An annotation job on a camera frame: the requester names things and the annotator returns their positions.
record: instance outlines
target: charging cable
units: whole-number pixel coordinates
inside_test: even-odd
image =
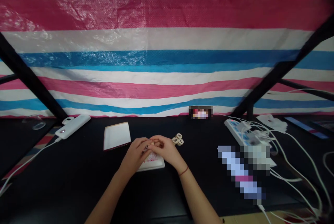
[[[267,213],[265,212],[265,209],[262,205],[258,205],[259,209],[264,213],[265,217],[267,218],[269,224],[271,224],[271,221],[269,220],[269,217],[267,215]]]
[[[328,170],[328,172],[334,177],[334,173],[329,169],[329,167],[326,164],[326,157],[329,154],[334,154],[334,152],[327,152],[327,153],[325,153],[324,156],[323,156],[323,163],[324,163],[325,168]]]
[[[16,169],[8,178],[7,178],[7,180],[6,180],[6,182],[4,183],[4,185],[3,185],[3,187],[2,187],[2,189],[0,190],[0,197],[1,197],[1,195],[2,195],[2,193],[5,191],[5,188],[6,188],[6,186],[7,186],[7,184],[8,184],[8,182],[9,182],[9,180],[12,178],[12,176],[18,171],[18,170],[20,170],[22,167],[24,167],[25,165],[27,165],[30,161],[32,161],[41,151],[43,151],[44,149],[46,149],[46,148],[48,148],[48,147],[50,147],[50,146],[52,146],[53,144],[55,144],[55,143],[57,143],[57,142],[59,142],[59,141],[61,141],[62,139],[60,138],[60,137],[58,137],[56,140],[55,140],[55,142],[53,142],[52,144],[50,144],[50,145],[48,145],[48,146],[45,146],[45,147],[43,147],[42,149],[40,149],[39,151],[38,151],[38,153],[36,153],[34,156],[32,156],[29,160],[27,160],[25,163],[23,163],[18,169]]]
[[[234,118],[234,119],[238,119],[239,121],[241,121],[241,122],[243,122],[243,121],[246,121],[246,122],[248,122],[247,120],[244,120],[244,119],[240,119],[240,118],[236,118],[236,117],[231,117],[231,116],[227,116],[227,117],[229,117],[229,118]],[[322,214],[322,210],[323,210],[323,204],[322,204],[322,201],[321,201],[321,198],[320,198],[320,196],[319,196],[319,194],[318,194],[318,192],[317,192],[317,190],[315,189],[315,187],[311,184],[311,182],[305,177],[305,176],[303,176],[297,169],[295,169],[290,163],[289,163],[289,161],[288,161],[288,159],[287,159],[287,157],[286,157],[286,155],[285,155],[285,152],[284,152],[284,150],[283,150],[283,148],[281,147],[281,145],[280,145],[280,143],[279,143],[279,141],[277,140],[277,138],[275,137],[275,135],[273,134],[273,131],[277,131],[277,130],[269,130],[266,126],[264,126],[263,124],[261,124],[261,123],[258,123],[258,122],[249,122],[249,123],[251,123],[251,125],[250,126],[254,126],[254,127],[257,127],[257,128],[259,128],[260,130],[262,130],[262,129],[265,129],[265,131],[267,132],[267,135],[266,135],[266,137],[265,138],[267,138],[267,139],[270,139],[271,140],[271,143],[273,143],[273,145],[275,146],[275,148],[276,148],[276,151],[278,152],[279,151],[279,149],[278,149],[278,147],[275,145],[275,143],[274,143],[274,141],[277,143],[277,145],[279,146],[279,148],[280,148],[280,151],[282,152],[282,154],[283,154],[283,157],[284,157],[284,159],[285,159],[285,161],[299,174],[299,175],[301,175],[309,184],[310,184],[310,186],[312,187],[312,189],[313,189],[313,191],[315,192],[315,194],[316,194],[316,196],[317,196],[317,199],[318,199],[318,202],[319,202],[319,207],[318,207],[318,209],[317,208],[314,208],[314,207],[312,207],[311,206],[311,204],[309,203],[309,201],[305,198],[305,196],[295,187],[295,186],[293,186],[290,182],[297,182],[297,181],[300,181],[301,179],[300,178],[298,178],[298,179],[286,179],[286,178],[283,178],[282,176],[280,176],[277,172],[275,172],[273,169],[271,169],[271,171],[270,171],[270,173],[273,175],[273,176],[275,176],[275,177],[277,177],[277,178],[279,178],[279,179],[281,179],[281,180],[284,180],[286,183],[288,183],[291,187],[293,187],[300,195],[301,195],[301,197],[304,199],[304,201],[307,203],[307,205],[311,208],[311,213],[313,214],[313,215],[315,215],[315,217],[307,217],[307,218],[301,218],[301,217],[299,217],[299,216],[297,216],[297,215],[295,215],[295,214],[293,214],[293,213],[291,213],[291,215],[294,215],[294,216],[296,216],[299,220],[302,220],[302,221],[304,221],[303,223],[312,223],[312,222],[314,222],[314,221],[317,221],[317,220],[319,220],[319,217],[321,216],[321,214]],[[300,146],[300,148],[305,152],[305,154],[308,156],[308,158],[310,159],[310,161],[311,161],[311,163],[312,163],[312,165],[313,165],[313,167],[314,167],[314,169],[315,169],[315,172],[316,172],[316,174],[317,174],[317,177],[318,177],[318,179],[319,179],[319,181],[320,181],[320,184],[322,185],[322,187],[323,187],[323,189],[324,189],[324,191],[325,191],[325,194],[326,194],[326,196],[327,196],[327,198],[328,198],[328,201],[329,201],[329,212],[331,212],[331,210],[333,209],[333,207],[332,207],[332,202],[331,202],[331,200],[330,200],[330,198],[329,198],[329,195],[328,195],[328,191],[327,191],[327,189],[326,189],[326,187],[325,187],[325,185],[324,185],[324,183],[323,183],[323,181],[322,181],[322,179],[321,179],[321,177],[320,177],[320,175],[319,175],[319,172],[318,172],[318,169],[317,169],[317,167],[316,167],[316,165],[315,165],[315,163],[314,163],[314,161],[313,161],[313,159],[310,157],[310,155],[306,152],[306,150],[300,145],[300,143],[296,140],[296,138],[294,138],[292,135],[290,135],[290,134],[288,134],[288,133],[286,133],[286,132],[281,132],[281,133],[284,133],[284,134],[287,134],[287,135],[289,135],[291,138],[293,138],[294,139],[294,141],[296,141],[296,143]],[[328,167],[327,167],[327,165],[326,165],[326,161],[325,161],[325,159],[326,159],[326,156],[328,155],[328,154],[330,154],[330,153],[334,153],[334,152],[328,152],[328,153],[326,153],[324,156],[323,156],[323,162],[324,162],[324,165],[325,165],[325,167],[328,169]],[[266,215],[266,213],[265,213],[265,211],[264,211],[264,207],[263,206],[261,206],[261,205],[259,205],[258,206],[259,208],[260,208],[260,210]],[[281,218],[281,217],[279,217],[279,216],[277,216],[277,215],[275,215],[274,213],[272,213],[274,216],[276,216],[277,218],[279,218],[279,219],[282,219],[282,220],[284,220],[283,218]]]

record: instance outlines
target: black table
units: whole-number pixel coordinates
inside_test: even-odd
[[[56,119],[44,119],[46,125],[32,130],[22,119],[0,119],[0,178],[3,178],[54,126]]]
[[[219,216],[259,212],[243,200],[217,157],[218,145],[237,145],[223,125],[226,117],[208,121],[186,116],[165,118],[94,118],[67,140],[44,150],[0,198],[0,223],[83,223],[118,169],[127,146],[103,151],[104,128],[129,122],[131,138],[181,133],[177,147]],[[267,211],[303,207],[285,182],[267,176]],[[303,188],[312,199],[312,192]],[[167,223],[188,220],[190,212],[173,167],[136,173],[126,186],[112,223]]]

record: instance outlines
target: white power strip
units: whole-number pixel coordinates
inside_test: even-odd
[[[80,114],[78,117],[71,118],[65,126],[56,131],[56,135],[62,139],[67,139],[72,133],[82,127],[90,120],[90,116],[87,114]]]
[[[252,141],[250,140],[250,138],[247,136],[246,133],[243,132],[242,136],[241,136],[242,129],[240,129],[240,127],[238,127],[240,122],[235,121],[233,119],[227,119],[224,122],[224,124],[230,130],[231,134],[236,139],[236,141],[238,142],[239,145],[241,145],[241,146],[257,146],[257,145],[254,145],[252,143]],[[259,152],[254,153],[253,157],[265,158],[265,157],[259,157]],[[264,160],[264,159],[253,159],[253,160],[256,160],[259,164],[259,161]],[[266,158],[266,162],[270,165],[270,167],[275,167],[276,166],[276,163],[271,158]]]

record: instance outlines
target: black metal frame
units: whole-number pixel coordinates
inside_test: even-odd
[[[0,58],[14,73],[2,77],[0,84],[19,78],[58,120],[62,121],[68,117],[63,108],[52,97],[34,72],[24,63],[2,33],[0,33]]]
[[[294,68],[306,55],[308,55],[318,44],[322,41],[329,39],[334,36],[334,14],[329,17],[329,19],[322,24],[309,38],[309,40],[304,44],[298,53],[296,60],[279,62],[270,73],[261,81],[261,83],[253,89],[253,91],[240,103],[239,106],[232,112],[231,116],[240,117],[246,111],[249,112],[247,117],[251,118],[253,114],[253,109],[249,109],[260,99],[264,94],[266,94],[276,83],[284,83],[285,85],[292,86],[294,88],[299,87],[309,88],[306,86],[301,86],[296,83],[287,83],[286,80],[282,79],[292,68]],[[326,92],[317,92],[311,90],[305,90],[307,93],[317,95],[319,97],[333,100],[334,96]]]

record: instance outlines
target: striped tarp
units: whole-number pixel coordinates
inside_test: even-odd
[[[0,31],[69,115],[227,114],[333,11],[332,0],[0,0]],[[334,92],[333,51],[329,39],[286,78]],[[254,113],[334,111],[289,90],[275,86]],[[51,116],[19,80],[0,86],[0,116],[31,114]]]

